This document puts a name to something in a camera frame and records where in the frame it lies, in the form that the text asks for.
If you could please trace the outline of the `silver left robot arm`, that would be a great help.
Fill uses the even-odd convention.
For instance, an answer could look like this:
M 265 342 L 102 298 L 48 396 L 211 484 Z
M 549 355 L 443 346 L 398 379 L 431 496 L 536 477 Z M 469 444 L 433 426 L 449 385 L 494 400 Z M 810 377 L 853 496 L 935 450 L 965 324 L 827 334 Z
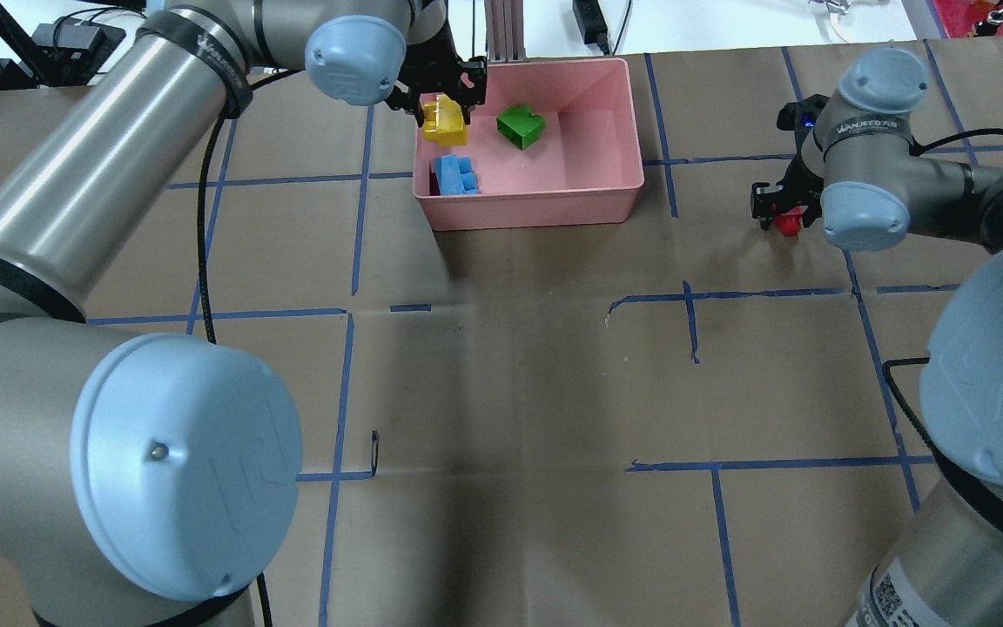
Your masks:
M 205 288 L 150 214 L 259 88 L 422 120 L 484 103 L 446 1 L 151 1 L 134 44 L 0 184 L 0 558 L 38 626 L 255 626 L 299 500 L 302 427 L 278 374 L 171 322 Z

